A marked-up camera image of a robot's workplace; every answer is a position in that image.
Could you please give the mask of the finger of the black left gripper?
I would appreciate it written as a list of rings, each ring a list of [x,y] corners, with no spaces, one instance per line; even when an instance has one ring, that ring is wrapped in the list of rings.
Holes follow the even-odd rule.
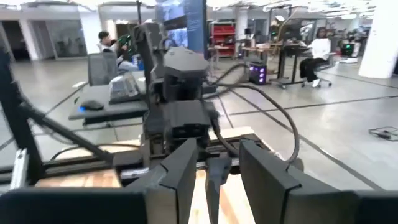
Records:
[[[230,168],[230,157],[219,157],[216,159],[216,224],[218,224],[219,218],[220,190],[228,179]]]
[[[218,158],[210,158],[206,161],[206,201],[211,224],[218,224],[219,214],[219,162]]]

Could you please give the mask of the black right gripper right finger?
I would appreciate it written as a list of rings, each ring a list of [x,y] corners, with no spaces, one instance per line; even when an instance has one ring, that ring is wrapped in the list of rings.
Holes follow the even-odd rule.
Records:
[[[243,140],[241,178],[256,224],[398,224],[397,190],[339,190]]]

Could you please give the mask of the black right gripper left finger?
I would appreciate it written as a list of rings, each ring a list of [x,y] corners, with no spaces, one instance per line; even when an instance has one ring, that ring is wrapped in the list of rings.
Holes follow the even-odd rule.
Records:
[[[187,224],[197,155],[190,138],[123,188],[11,190],[0,196],[0,224]]]

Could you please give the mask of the dark grey desk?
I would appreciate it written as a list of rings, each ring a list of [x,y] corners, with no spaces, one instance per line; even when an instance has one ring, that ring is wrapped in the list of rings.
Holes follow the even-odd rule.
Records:
[[[86,100],[95,100],[104,105],[99,111],[90,111],[82,107]],[[122,119],[140,118],[147,111],[144,101],[131,101],[115,105],[109,104],[109,88],[107,85],[89,86],[79,95],[78,100],[73,105],[68,119],[83,120],[83,124],[105,123]]]

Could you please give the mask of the black computer mouse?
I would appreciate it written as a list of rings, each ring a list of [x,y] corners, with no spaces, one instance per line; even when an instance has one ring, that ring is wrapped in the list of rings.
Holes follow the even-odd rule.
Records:
[[[100,111],[104,108],[104,104],[95,100],[86,100],[81,103],[79,109],[82,111]]]

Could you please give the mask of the black keyboard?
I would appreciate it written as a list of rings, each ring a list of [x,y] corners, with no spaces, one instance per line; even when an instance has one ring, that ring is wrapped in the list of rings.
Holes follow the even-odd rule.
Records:
[[[140,99],[140,89],[132,75],[118,76],[110,81],[109,104],[119,104]]]

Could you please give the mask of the wooden work table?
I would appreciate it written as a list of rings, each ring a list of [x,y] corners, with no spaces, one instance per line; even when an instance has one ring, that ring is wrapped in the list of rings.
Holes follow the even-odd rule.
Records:
[[[259,47],[242,47],[243,59],[246,62],[264,62],[268,61],[268,53],[271,51],[269,44],[261,44]]]

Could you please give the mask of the black standing desk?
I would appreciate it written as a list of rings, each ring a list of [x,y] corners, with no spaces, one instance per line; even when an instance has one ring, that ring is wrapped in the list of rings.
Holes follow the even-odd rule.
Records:
[[[277,78],[270,79],[270,81],[272,83],[275,83],[276,85],[278,85],[282,89],[286,89],[286,87],[289,86],[289,85],[303,84],[304,81],[297,81],[296,82],[295,81],[295,76],[296,76],[298,56],[299,56],[300,53],[306,51],[307,49],[308,49],[307,47],[302,47],[300,44],[283,45],[280,48],[279,63],[278,63],[278,67],[277,67]],[[294,64],[293,64],[291,78],[284,77],[287,52],[293,52],[294,53]]]

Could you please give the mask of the red parts shelf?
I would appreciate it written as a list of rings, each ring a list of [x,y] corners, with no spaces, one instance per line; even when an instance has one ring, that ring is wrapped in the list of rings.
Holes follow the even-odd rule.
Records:
[[[210,44],[218,49],[220,57],[235,56],[235,24],[234,22],[210,23]]]

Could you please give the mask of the white mesh office chair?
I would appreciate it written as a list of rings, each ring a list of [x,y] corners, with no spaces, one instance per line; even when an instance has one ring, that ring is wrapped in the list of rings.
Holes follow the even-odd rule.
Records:
[[[318,88],[321,88],[322,85],[326,85],[327,87],[332,86],[332,82],[325,78],[319,77],[318,72],[334,67],[336,65],[335,55],[336,54],[334,52],[329,53],[327,61],[325,63],[319,63],[317,67],[314,68],[314,74],[320,79],[320,82],[317,86]]]

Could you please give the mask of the grey office chair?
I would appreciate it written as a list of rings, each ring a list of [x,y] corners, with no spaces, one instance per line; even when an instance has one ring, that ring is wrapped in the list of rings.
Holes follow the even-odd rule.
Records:
[[[88,55],[89,86],[108,85],[118,75],[118,66],[114,52],[102,52]]]

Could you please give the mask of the person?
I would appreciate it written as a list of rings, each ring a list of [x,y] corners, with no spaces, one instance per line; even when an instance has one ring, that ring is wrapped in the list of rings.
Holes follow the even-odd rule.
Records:
[[[305,79],[308,83],[311,83],[312,87],[315,88],[321,82],[315,74],[315,68],[319,66],[319,64],[327,62],[330,53],[331,42],[327,37],[326,28],[318,28],[316,37],[311,44],[306,45],[304,42],[300,41],[300,45],[309,48],[312,55],[300,62],[300,77]]]
[[[124,72],[135,72],[139,68],[127,59],[127,45],[120,44],[116,39],[112,39],[109,32],[101,31],[98,34],[99,43],[97,44],[100,52],[112,52],[116,54],[116,64],[118,70]]]

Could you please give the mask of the black desktop monitor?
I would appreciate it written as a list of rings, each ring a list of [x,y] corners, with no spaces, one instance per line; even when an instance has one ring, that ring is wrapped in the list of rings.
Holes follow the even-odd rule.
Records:
[[[301,24],[286,24],[282,28],[282,34],[281,34],[281,39],[282,40],[287,40],[287,39],[296,39],[296,40],[302,40],[302,35],[300,32],[301,29]]]

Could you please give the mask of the white pillar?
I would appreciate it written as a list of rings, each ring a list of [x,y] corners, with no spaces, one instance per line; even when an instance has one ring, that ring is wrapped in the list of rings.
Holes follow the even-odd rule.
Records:
[[[398,59],[398,0],[377,0],[358,75],[387,79]]]

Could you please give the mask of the black aluminium frame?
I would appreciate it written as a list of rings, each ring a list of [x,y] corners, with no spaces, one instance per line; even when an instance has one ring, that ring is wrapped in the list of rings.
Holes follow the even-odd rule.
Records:
[[[10,63],[9,55],[0,48],[0,105],[17,144],[17,150],[27,149],[29,153],[25,186],[35,185],[39,180],[49,177],[85,174],[108,169],[124,171],[144,166],[142,155],[138,150],[106,152],[60,123],[46,117],[22,95],[19,84],[12,74]],[[30,128],[30,119],[70,140],[76,144],[77,148],[86,149],[92,155],[44,162]],[[10,185],[13,167],[14,165],[0,167],[0,184]]]

